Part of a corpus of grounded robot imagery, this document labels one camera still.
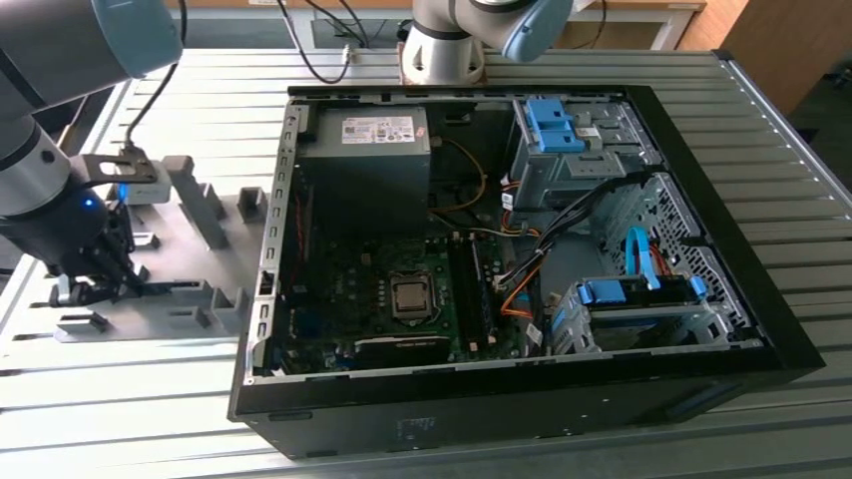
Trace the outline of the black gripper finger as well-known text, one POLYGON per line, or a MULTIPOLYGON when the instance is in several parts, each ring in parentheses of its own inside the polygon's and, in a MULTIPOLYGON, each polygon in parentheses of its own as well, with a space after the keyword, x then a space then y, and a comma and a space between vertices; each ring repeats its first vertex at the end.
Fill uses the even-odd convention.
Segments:
POLYGON ((130 253, 135 249, 129 208, 125 204, 109 204, 110 234, 115 241, 121 280, 133 294, 143 293, 145 281, 134 270, 130 253))
POLYGON ((123 275, 99 277, 94 281, 69 278, 69 304, 94 304, 101 301, 115 302, 123 298, 123 275))

